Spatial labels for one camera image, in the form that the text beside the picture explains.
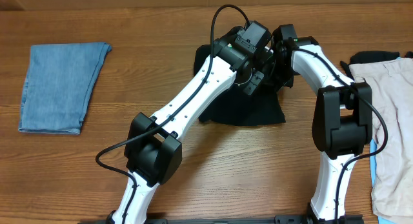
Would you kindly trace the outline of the black shorts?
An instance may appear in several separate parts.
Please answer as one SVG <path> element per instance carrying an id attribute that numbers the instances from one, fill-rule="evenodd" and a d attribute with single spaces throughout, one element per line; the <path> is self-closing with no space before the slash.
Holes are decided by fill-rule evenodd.
<path id="1" fill-rule="evenodd" d="M 248 96 L 234 85 L 211 102 L 199 116 L 199 121 L 254 127 L 284 123 L 286 120 L 277 93 L 271 88 L 261 88 Z"/>

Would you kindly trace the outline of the blue denim garment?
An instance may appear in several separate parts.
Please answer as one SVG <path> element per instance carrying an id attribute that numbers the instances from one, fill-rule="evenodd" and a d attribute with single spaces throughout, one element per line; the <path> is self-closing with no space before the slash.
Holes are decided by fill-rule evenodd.
<path id="1" fill-rule="evenodd" d="M 105 42 L 31 46 L 18 131 L 79 135 L 111 49 Z"/>

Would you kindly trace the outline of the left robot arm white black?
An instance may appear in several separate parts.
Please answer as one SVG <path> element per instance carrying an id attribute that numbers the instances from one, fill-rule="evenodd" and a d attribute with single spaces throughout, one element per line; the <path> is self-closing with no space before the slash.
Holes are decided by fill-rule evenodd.
<path id="1" fill-rule="evenodd" d="M 269 55 L 271 33 L 253 21 L 233 28 L 211 45 L 193 79 L 167 105 L 151 116 L 139 113 L 132 121 L 125 147 L 129 175 L 119 208 L 107 223 L 144 223 L 158 186 L 166 183 L 182 162 L 182 142 L 194 121 L 227 91 L 238 74 L 251 75 L 259 55 Z"/>

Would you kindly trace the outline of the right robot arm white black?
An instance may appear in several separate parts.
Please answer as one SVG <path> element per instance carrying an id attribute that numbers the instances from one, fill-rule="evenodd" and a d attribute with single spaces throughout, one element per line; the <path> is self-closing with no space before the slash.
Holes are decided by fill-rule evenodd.
<path id="1" fill-rule="evenodd" d="M 363 223 L 345 213 L 355 158 L 372 139 L 372 90 L 342 74 L 313 37 L 298 37 L 292 24 L 273 32 L 278 67 L 299 74 L 317 95 L 312 139 L 320 151 L 317 186 L 303 223 Z"/>

